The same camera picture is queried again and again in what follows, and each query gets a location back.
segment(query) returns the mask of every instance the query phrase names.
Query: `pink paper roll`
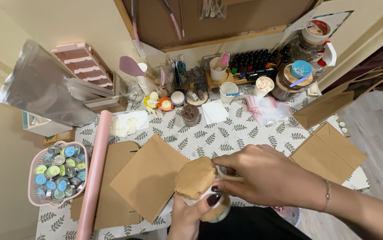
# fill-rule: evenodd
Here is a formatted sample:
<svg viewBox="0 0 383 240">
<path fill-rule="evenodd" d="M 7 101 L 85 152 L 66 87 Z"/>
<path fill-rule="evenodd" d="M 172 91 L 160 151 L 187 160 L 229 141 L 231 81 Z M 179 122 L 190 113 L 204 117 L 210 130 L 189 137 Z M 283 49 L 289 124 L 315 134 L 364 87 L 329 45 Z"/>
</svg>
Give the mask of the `pink paper roll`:
<svg viewBox="0 0 383 240">
<path fill-rule="evenodd" d="M 91 237 L 112 117 L 113 113 L 107 110 L 101 111 L 91 165 L 89 166 L 88 183 L 85 189 L 81 215 L 79 217 L 78 231 L 76 234 L 77 240 L 89 240 Z"/>
</svg>

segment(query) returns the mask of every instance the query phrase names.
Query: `fingernail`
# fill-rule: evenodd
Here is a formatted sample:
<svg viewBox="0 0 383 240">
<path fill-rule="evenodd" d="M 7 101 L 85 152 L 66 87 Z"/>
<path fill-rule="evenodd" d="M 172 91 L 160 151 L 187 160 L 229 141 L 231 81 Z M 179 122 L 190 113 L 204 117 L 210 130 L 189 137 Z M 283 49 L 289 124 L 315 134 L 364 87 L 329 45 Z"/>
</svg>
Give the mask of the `fingernail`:
<svg viewBox="0 0 383 240">
<path fill-rule="evenodd" d="M 209 196 L 209 198 L 206 200 L 206 202 L 208 203 L 208 205 L 210 207 L 214 206 L 215 204 L 217 204 L 217 202 L 220 200 L 221 198 L 221 193 L 219 194 L 212 194 Z"/>
<path fill-rule="evenodd" d="M 221 192 L 221 189 L 219 186 L 212 186 L 211 191 L 213 192 Z"/>
</svg>

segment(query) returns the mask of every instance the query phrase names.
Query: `wooden frame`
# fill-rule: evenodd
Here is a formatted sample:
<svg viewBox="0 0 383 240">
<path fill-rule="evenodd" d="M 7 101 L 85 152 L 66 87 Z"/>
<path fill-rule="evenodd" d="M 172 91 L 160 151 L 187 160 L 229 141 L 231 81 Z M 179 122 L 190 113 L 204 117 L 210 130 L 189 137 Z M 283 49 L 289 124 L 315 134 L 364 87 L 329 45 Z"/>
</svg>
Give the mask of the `wooden frame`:
<svg viewBox="0 0 383 240">
<path fill-rule="evenodd" d="M 132 40 L 135 40 L 134 28 L 132 27 L 131 19 L 129 18 L 128 12 L 127 12 L 122 0 L 113 0 L 113 1 L 116 5 L 116 8 L 117 8 L 120 16 L 122 17 L 122 19 L 125 23 L 125 26 L 129 32 L 129 35 L 131 36 Z M 322 2 L 323 2 L 323 0 L 317 0 L 317 2 L 314 4 L 314 6 L 312 8 L 317 7 Z M 282 26 L 272 27 L 272 28 L 269 28 L 266 30 L 261 30 L 261 31 L 243 32 L 243 33 L 236 34 L 234 36 L 208 39 L 205 41 L 198 41 L 195 43 L 185 44 L 185 45 L 168 46 L 168 47 L 163 47 L 163 48 L 158 49 L 158 50 L 160 50 L 162 52 L 173 52 L 173 51 L 179 51 L 179 50 L 194 48 L 194 47 L 198 47 L 198 46 L 208 46 L 208 45 L 212 45 L 212 44 L 219 44 L 219 43 L 225 43 L 225 42 L 230 42 L 230 41 L 255 38 L 255 37 L 260 37 L 260 36 L 271 35 L 271 34 L 283 32 L 288 26 L 289 25 L 282 25 Z"/>
</svg>

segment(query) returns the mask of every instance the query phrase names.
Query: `blue silicone cup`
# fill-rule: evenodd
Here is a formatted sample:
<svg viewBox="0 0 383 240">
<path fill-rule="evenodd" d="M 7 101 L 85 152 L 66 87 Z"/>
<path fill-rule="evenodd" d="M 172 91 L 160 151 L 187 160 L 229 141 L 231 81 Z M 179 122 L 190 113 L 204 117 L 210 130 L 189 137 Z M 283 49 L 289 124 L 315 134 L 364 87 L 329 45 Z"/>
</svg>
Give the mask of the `blue silicone cup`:
<svg viewBox="0 0 383 240">
<path fill-rule="evenodd" d="M 298 74 L 294 68 L 300 68 L 301 70 L 304 68 L 304 73 L 301 75 L 301 74 Z M 292 63 L 292 68 L 291 68 L 291 75 L 294 77 L 294 78 L 303 78 L 305 76 L 307 76 L 308 74 L 311 74 L 311 65 L 310 63 L 306 62 L 306 61 L 303 61 L 303 60 L 298 60 L 298 61 L 295 61 L 294 63 Z"/>
</svg>

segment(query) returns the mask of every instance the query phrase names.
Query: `floor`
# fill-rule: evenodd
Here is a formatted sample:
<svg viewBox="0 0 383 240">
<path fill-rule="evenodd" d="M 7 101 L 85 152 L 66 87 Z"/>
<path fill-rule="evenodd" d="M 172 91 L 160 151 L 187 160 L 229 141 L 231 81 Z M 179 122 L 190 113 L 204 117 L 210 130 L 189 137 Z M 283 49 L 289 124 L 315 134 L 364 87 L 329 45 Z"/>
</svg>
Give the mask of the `floor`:
<svg viewBox="0 0 383 240">
<path fill-rule="evenodd" d="M 371 184 L 367 194 L 383 200 L 383 92 L 366 94 L 346 107 L 341 114 L 351 134 L 349 139 L 368 156 L 361 165 Z M 360 239 L 335 217 L 306 209 L 303 209 L 298 228 L 313 240 Z M 134 237 L 144 240 L 166 239 L 166 229 Z"/>
</svg>

